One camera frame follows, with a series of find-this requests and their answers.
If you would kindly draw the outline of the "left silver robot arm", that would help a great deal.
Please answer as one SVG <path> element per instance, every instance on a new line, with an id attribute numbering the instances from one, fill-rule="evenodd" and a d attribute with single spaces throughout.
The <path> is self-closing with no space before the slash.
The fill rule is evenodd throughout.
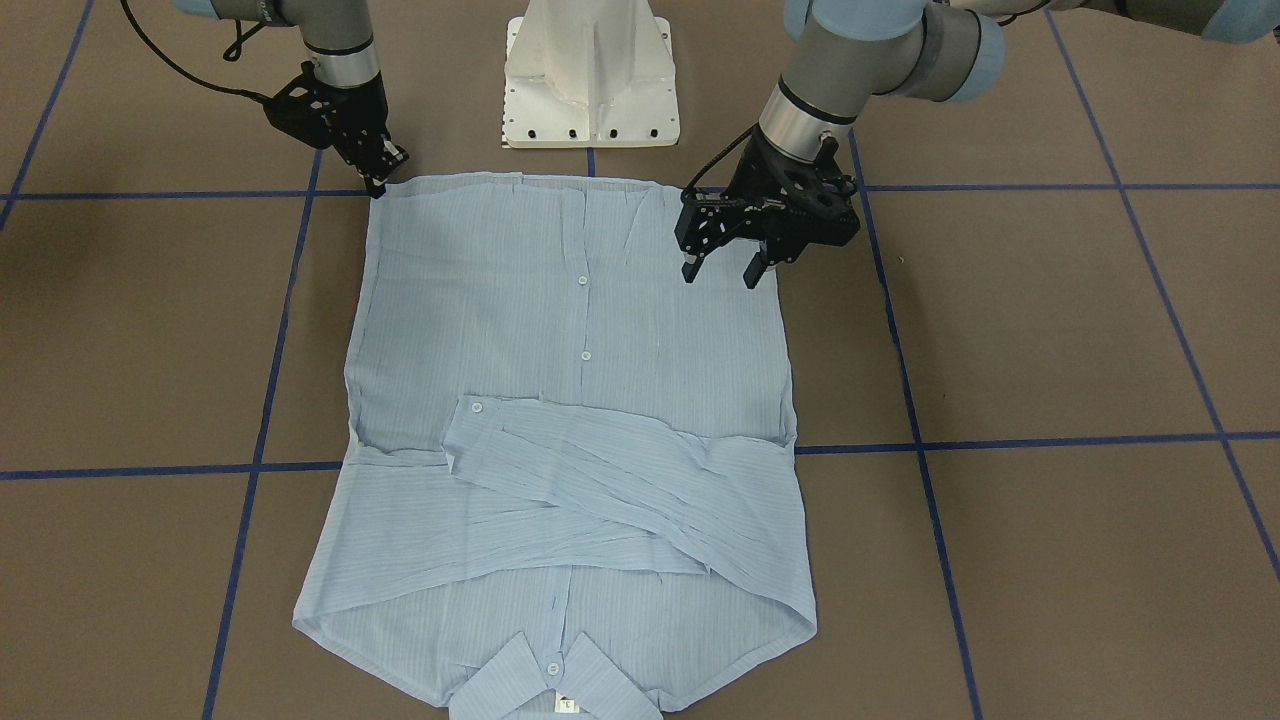
<path id="1" fill-rule="evenodd" d="M 813 246 L 842 247 L 860 231 L 855 179 L 837 161 L 867 104 L 879 96 L 966 102 L 988 91 L 1012 22 L 1084 9 L 1207 41 L 1249 44 L 1277 27 L 1275 1 L 790 1 L 795 42 L 756 123 L 732 141 L 741 158 L 727 187 L 682 190 L 675 238 L 682 275 L 733 241 L 755 251 L 754 288 Z"/>

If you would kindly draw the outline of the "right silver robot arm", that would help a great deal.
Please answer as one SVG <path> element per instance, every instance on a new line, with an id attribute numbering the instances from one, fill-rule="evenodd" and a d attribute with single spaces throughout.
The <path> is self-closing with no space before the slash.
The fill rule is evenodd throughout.
<path id="1" fill-rule="evenodd" d="M 387 102 L 366 1 L 175 1 L 189 15 L 300 32 L 300 74 L 273 96 L 252 94 L 270 126 L 311 149 L 334 149 L 371 199 L 408 154 L 387 127 Z"/>

